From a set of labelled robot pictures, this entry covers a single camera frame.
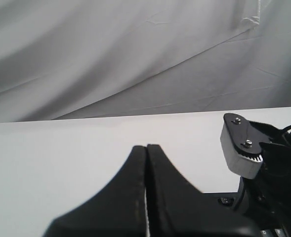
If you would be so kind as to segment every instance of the white tabletop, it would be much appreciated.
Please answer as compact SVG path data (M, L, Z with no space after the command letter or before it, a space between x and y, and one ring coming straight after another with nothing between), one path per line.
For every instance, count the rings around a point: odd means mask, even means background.
M231 111L282 128L291 108ZM220 144L227 112L0 123L0 237L39 237L96 194L133 145L160 144L198 189L235 192Z

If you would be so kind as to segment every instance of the white fabric curtain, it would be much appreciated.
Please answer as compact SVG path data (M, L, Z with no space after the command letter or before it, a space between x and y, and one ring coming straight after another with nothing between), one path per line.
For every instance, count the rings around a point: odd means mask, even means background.
M291 0L267 30L273 1L0 0L0 122L274 106Z

